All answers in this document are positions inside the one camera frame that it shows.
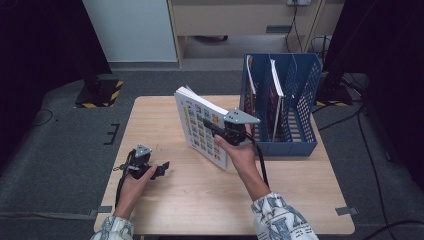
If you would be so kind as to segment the black stand base yellow stripes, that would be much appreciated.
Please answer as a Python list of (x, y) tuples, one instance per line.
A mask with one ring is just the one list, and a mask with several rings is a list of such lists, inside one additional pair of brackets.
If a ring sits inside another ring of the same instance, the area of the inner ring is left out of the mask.
[(315, 97), (317, 106), (349, 106), (353, 104), (352, 97), (343, 84), (336, 86), (320, 86)]
[(122, 85), (123, 81), (118, 79), (99, 80), (99, 84), (92, 89), (85, 85), (75, 100), (75, 107), (111, 107), (114, 105)]

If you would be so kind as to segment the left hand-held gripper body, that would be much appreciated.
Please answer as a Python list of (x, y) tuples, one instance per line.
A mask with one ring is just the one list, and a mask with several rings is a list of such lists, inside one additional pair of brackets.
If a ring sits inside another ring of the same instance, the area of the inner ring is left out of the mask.
[(135, 179), (140, 179), (150, 168), (148, 164), (152, 150), (148, 147), (138, 144), (135, 149), (129, 152), (127, 156), (128, 173)]

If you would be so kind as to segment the person's right hand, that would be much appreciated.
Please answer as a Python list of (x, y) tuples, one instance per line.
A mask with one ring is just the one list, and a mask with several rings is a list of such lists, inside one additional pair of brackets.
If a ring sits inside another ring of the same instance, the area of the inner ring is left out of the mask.
[(258, 173), (255, 162), (254, 144), (251, 141), (234, 146), (219, 135), (214, 136), (214, 141), (230, 156), (232, 163), (239, 174), (246, 175)]

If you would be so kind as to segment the white book with picture grid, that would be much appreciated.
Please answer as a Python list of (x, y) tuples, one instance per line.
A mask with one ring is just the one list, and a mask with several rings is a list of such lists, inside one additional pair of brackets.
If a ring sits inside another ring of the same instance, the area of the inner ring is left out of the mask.
[(211, 162), (226, 170), (228, 166), (227, 153), (215, 144), (212, 131), (205, 126), (203, 120), (223, 128), (224, 116), (228, 111), (184, 86), (178, 88), (174, 96), (186, 143)]

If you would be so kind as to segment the person's left hand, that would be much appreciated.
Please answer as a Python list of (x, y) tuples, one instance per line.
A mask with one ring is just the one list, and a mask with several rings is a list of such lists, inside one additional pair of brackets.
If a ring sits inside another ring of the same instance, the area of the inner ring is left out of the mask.
[(135, 179), (131, 175), (125, 178), (121, 188), (118, 204), (113, 213), (114, 216), (125, 219), (130, 218), (138, 199), (143, 194), (151, 177), (154, 175), (156, 168), (156, 165), (150, 167), (139, 179)]

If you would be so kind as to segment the dark curtain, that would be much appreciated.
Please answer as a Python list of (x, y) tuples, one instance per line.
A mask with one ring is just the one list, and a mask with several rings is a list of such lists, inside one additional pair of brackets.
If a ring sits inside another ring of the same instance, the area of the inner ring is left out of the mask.
[(83, 0), (0, 0), (0, 169), (47, 92), (109, 71)]
[(328, 93), (345, 73), (369, 77), (365, 99), (424, 188), (424, 0), (345, 0), (324, 70)]

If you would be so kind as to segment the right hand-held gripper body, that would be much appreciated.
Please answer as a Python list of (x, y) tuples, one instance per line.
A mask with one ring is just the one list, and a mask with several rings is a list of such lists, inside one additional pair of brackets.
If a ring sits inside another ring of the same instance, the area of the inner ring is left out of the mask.
[(218, 127), (214, 134), (224, 138), (229, 144), (238, 146), (247, 138), (246, 124), (259, 124), (260, 120), (246, 112), (234, 108), (224, 117), (224, 126)]

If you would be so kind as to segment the white cabinet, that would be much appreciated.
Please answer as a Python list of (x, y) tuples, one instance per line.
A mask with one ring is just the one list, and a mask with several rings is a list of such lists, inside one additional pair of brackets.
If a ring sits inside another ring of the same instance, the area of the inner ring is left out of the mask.
[(176, 62), (167, 0), (83, 0), (109, 62)]

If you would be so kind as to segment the blue plastic file rack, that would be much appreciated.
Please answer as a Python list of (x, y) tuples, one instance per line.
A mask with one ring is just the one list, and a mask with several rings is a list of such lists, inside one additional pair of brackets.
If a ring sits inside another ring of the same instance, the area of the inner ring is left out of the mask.
[[(317, 140), (311, 124), (311, 108), (322, 72), (322, 64), (312, 53), (248, 53), (244, 56), (239, 108), (245, 111), (246, 56), (253, 58), (251, 76), (256, 88), (255, 113), (260, 123), (253, 136), (266, 156), (308, 156)], [(284, 93), (279, 138), (271, 142), (268, 124), (270, 60), (276, 61)]]

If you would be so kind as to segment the light wooden desk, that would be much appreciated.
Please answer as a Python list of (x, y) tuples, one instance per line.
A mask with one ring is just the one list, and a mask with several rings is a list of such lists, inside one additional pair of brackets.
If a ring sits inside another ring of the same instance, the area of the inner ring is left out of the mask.
[(186, 41), (194, 36), (281, 35), (289, 51), (305, 52), (313, 38), (333, 34), (345, 1), (167, 0), (177, 63), (184, 64)]

